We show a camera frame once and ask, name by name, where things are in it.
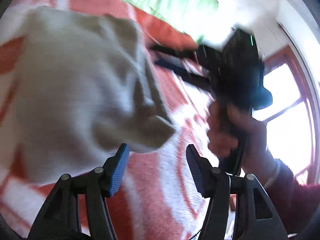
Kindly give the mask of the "maroon sleeved right forearm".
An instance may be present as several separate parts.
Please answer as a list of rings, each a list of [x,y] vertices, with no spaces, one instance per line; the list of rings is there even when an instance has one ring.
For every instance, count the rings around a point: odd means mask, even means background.
[[[292,171],[277,159],[277,169],[266,192],[288,234],[302,232],[319,208],[319,185],[301,185]]]

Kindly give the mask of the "person's right hand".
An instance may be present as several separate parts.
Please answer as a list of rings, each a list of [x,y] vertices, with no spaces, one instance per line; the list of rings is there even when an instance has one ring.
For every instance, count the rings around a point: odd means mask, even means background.
[[[213,101],[209,106],[207,119],[208,149],[219,158],[228,157],[238,147],[237,137],[222,130],[222,108]],[[252,118],[248,113],[233,105],[227,106],[227,116],[231,123],[247,135],[246,148],[242,159],[242,169],[254,174],[265,185],[275,174],[277,162],[267,150],[266,125]]]

